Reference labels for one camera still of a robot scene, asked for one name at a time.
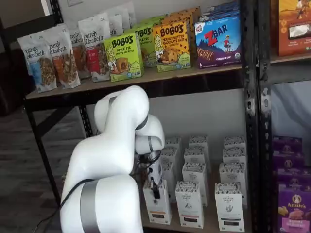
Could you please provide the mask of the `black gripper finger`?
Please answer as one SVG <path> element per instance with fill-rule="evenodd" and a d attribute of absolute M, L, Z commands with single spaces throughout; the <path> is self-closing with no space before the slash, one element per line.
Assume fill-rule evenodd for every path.
<path fill-rule="evenodd" d="M 159 193 L 159 183 L 160 181 L 156 182 L 153 177 L 151 177 L 151 190 L 153 192 L 154 198 L 160 198 L 160 193 Z"/>

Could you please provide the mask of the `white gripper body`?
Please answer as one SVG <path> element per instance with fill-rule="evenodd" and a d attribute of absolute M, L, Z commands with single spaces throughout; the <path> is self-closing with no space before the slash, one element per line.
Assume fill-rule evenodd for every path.
<path fill-rule="evenodd" d="M 153 185 L 159 185 L 162 179 L 162 166 L 160 156 L 154 158 L 148 166 L 148 180 Z"/>

